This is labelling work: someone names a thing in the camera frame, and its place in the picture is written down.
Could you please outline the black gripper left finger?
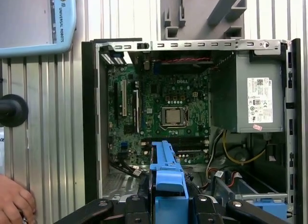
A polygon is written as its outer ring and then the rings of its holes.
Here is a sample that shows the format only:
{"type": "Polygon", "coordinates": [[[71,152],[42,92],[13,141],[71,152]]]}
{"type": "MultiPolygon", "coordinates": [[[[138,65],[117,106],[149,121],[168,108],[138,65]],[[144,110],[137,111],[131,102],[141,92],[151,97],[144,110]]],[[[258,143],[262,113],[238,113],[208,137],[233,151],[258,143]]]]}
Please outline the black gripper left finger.
{"type": "Polygon", "coordinates": [[[147,200],[138,195],[125,202],[96,199],[58,220],[57,224],[149,224],[147,200]]]}

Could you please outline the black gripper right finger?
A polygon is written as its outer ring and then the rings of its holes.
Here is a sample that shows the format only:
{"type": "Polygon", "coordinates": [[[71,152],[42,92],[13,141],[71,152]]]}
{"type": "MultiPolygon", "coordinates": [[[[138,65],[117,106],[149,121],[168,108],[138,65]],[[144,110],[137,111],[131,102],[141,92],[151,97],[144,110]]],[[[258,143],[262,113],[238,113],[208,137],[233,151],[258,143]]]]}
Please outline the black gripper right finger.
{"type": "Polygon", "coordinates": [[[194,224],[286,224],[287,221],[243,200],[230,200],[226,207],[209,196],[198,195],[192,200],[194,224]]]}

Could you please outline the person's hand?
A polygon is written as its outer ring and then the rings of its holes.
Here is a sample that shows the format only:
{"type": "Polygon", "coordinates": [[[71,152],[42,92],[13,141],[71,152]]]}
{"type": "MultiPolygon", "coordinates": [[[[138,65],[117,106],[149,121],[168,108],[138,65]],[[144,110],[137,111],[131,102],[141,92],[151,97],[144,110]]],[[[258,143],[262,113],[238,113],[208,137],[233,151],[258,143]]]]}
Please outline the person's hand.
{"type": "Polygon", "coordinates": [[[0,222],[21,224],[36,223],[36,203],[33,195],[5,175],[0,176],[0,222]]]}

